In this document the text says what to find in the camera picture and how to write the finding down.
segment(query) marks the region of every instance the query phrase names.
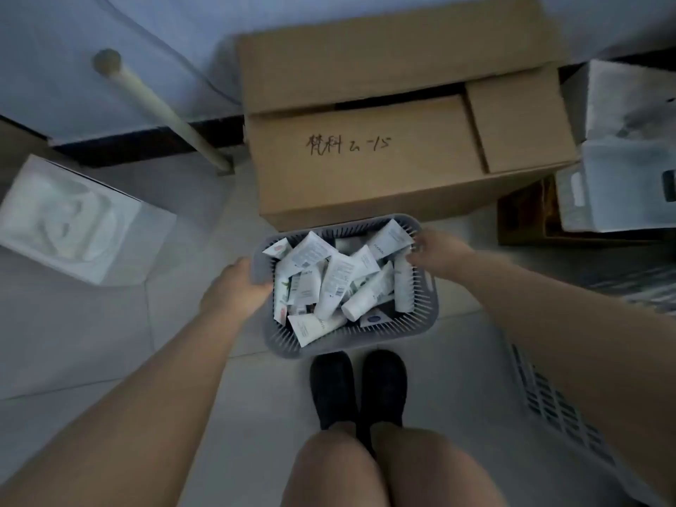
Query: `person's left arm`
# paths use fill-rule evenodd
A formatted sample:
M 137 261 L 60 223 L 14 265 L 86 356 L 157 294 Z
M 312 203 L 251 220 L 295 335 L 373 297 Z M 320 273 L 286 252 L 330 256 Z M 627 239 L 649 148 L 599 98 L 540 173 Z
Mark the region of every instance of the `person's left arm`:
M 234 338 L 271 290 L 248 259 L 226 267 L 195 319 L 1 486 L 0 505 L 176 505 Z

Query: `forearm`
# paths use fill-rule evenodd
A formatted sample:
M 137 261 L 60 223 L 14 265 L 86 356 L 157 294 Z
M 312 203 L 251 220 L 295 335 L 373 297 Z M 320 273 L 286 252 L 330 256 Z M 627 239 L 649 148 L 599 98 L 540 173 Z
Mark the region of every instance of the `forearm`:
M 457 281 L 666 495 L 676 446 L 676 322 L 474 253 Z
M 198 316 L 12 477 L 0 503 L 175 505 L 240 325 Z

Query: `leg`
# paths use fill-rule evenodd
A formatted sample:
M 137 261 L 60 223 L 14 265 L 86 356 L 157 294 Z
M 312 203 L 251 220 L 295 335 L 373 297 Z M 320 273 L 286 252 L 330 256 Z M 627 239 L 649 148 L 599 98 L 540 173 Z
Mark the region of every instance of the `leg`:
M 353 422 L 312 436 L 293 465 L 282 507 L 388 507 L 383 476 Z
M 506 505 L 486 470 L 444 436 L 389 422 L 371 435 L 395 507 Z
M 345 352 L 315 358 L 309 383 L 322 431 L 301 448 L 283 507 L 389 507 L 376 461 L 356 438 L 357 402 Z
M 446 438 L 401 427 L 406 366 L 390 351 L 364 361 L 360 433 L 370 437 L 394 507 L 504 506 L 486 471 Z

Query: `foot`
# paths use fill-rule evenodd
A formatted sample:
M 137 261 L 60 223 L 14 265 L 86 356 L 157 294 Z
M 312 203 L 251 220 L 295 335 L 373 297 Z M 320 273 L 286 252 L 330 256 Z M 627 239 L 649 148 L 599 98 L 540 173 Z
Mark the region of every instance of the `foot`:
M 370 427 L 377 422 L 401 426 L 407 387 L 406 366 L 397 354 L 389 350 L 368 354 L 362 371 L 360 437 L 369 439 Z
M 317 356 L 309 369 L 309 386 L 322 430 L 336 422 L 357 421 L 352 363 L 345 352 Z

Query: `white wall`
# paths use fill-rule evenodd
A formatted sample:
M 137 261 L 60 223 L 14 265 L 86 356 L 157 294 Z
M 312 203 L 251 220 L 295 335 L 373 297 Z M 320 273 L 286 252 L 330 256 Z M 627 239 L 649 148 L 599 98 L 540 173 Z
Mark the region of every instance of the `white wall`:
M 448 1 L 453 0 L 112 0 L 238 97 L 232 52 L 238 33 Z M 661 38 L 653 33 L 676 18 L 676 0 L 544 3 L 560 19 L 574 61 L 626 43 L 653 46 Z M 0 114 L 56 143 L 153 126 L 92 70 L 90 58 L 106 47 L 119 50 L 186 118 L 241 113 L 95 0 L 0 0 Z

